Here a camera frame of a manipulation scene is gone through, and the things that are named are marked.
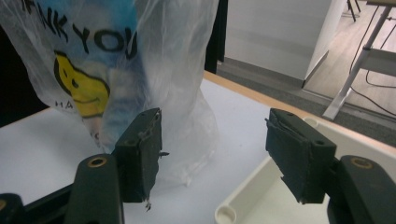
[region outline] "tray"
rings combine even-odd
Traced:
[[[396,182],[396,150],[385,151],[360,141],[349,133],[313,118],[305,122],[337,145],[336,157],[357,155],[369,158],[388,172]],[[280,179],[282,174],[271,158],[259,167],[216,209],[216,224],[249,223],[329,223],[326,196],[322,204],[297,203]]]

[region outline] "black cable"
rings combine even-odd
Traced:
[[[359,46],[358,46],[358,48],[357,48],[357,50],[356,50],[356,53],[355,53],[355,56],[353,57],[352,63],[350,64],[350,67],[349,67],[349,74],[350,74],[351,71],[352,71],[352,66],[353,66],[353,63],[354,63],[355,60],[356,60],[356,56],[358,56],[359,49],[361,48],[361,43],[363,42],[364,37],[366,37],[367,32],[369,31],[370,26],[371,26],[371,23],[373,22],[374,16],[375,16],[376,12],[378,11],[378,9],[379,9],[379,7],[376,7],[375,12],[374,12],[374,14],[373,14],[372,18],[370,19],[370,22],[369,22],[369,24],[368,24],[368,26],[367,26],[367,29],[366,29],[366,31],[364,32],[363,37],[361,38],[361,42],[359,43]],[[389,114],[391,114],[391,115],[393,115],[393,116],[396,116],[395,113],[392,113],[392,112],[388,111],[387,109],[385,109],[384,107],[382,107],[381,105],[379,105],[378,103],[376,103],[374,100],[372,100],[370,97],[368,97],[368,96],[366,96],[366,95],[364,95],[364,94],[362,94],[362,93],[356,91],[355,89],[353,89],[352,86],[350,87],[350,89],[352,89],[352,90],[353,90],[355,93],[357,93],[359,96],[361,96],[361,97],[367,99],[368,101],[370,101],[370,102],[373,103],[374,105],[378,106],[378,108],[384,110],[385,112],[387,112],[387,113],[389,113]]]
[[[363,95],[363,94],[361,94],[360,92],[358,92],[358,91],[356,91],[355,89],[353,89],[353,87],[350,87],[350,89],[352,89],[352,90],[353,90],[356,94],[358,94],[359,96],[362,96],[362,97],[366,98],[366,99],[369,100],[371,103],[375,104],[376,106],[378,106],[380,109],[384,110],[385,112],[390,113],[390,114],[393,115],[393,116],[396,116],[395,113],[392,113],[392,112],[388,111],[386,108],[382,107],[381,105],[379,105],[378,103],[376,103],[374,100],[372,100],[372,99],[369,98],[368,96]]]
[[[367,83],[367,84],[372,85],[372,86],[374,86],[374,87],[396,89],[396,86],[378,85],[378,84],[375,84],[375,83],[370,82],[370,81],[369,81],[369,73],[370,73],[370,71],[367,71],[367,73],[366,73],[366,83]]]

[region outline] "smiley face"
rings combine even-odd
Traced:
[[[102,116],[110,94],[107,84],[76,68],[65,54],[55,53],[55,77],[64,91],[73,98],[79,114],[85,119]]]

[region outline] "white wall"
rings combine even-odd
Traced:
[[[334,38],[334,34],[341,19],[345,5],[346,1],[332,0],[305,78],[307,78],[323,55],[329,50],[329,46],[332,42],[332,39]]]
[[[333,1],[230,0],[225,57],[304,80]]]

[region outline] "white plastic bag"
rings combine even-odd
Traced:
[[[200,92],[217,0],[0,0],[38,97],[110,153],[141,111],[163,111],[158,177],[189,183],[217,142]]]

